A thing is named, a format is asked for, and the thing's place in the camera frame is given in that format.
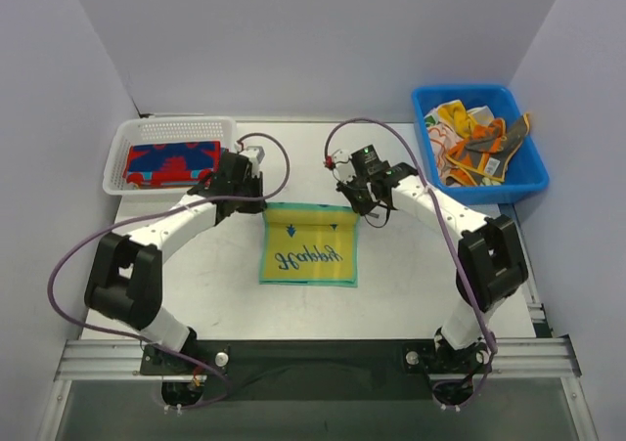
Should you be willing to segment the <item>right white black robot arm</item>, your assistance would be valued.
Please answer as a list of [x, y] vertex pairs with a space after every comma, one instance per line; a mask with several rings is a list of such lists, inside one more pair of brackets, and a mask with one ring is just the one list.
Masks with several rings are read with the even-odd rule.
[[336, 190], [361, 216], [382, 206], [406, 213], [440, 231], [456, 267], [460, 298], [438, 331], [452, 350], [474, 346], [483, 337], [487, 351], [498, 352], [489, 328], [495, 311], [528, 279], [527, 263], [514, 221], [489, 217], [432, 186], [420, 170], [406, 162], [380, 160], [375, 148], [354, 153], [337, 150], [325, 159]]

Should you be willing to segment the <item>grey orange-edged towel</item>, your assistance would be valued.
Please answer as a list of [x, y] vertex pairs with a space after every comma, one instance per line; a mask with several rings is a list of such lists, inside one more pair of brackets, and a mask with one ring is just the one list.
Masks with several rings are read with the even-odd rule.
[[449, 169], [446, 186], [499, 186], [505, 182], [509, 163], [531, 128], [527, 113], [507, 125], [503, 118], [489, 125], [476, 125], [471, 135], [445, 155]]

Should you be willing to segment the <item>red blue tiger towel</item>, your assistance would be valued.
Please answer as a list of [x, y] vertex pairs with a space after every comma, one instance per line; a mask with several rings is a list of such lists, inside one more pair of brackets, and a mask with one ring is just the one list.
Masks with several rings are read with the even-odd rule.
[[122, 178], [140, 189], [193, 186], [214, 172], [227, 152], [219, 141], [135, 145], [128, 150]]

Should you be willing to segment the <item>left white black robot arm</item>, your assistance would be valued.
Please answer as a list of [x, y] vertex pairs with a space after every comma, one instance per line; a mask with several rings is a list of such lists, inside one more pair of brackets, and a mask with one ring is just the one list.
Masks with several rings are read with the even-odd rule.
[[233, 213], [266, 208], [260, 163], [264, 151], [249, 147], [222, 155], [175, 205], [181, 211], [125, 235], [105, 234], [98, 243], [84, 294], [87, 307], [137, 331], [148, 341], [196, 357], [195, 331], [162, 305], [163, 264], [198, 234]]

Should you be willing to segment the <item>green teal towel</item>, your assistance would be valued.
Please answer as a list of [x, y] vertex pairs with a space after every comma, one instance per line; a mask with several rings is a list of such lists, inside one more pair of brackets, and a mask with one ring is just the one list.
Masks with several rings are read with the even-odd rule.
[[359, 216], [351, 208], [273, 202], [263, 221], [262, 284], [357, 286]]

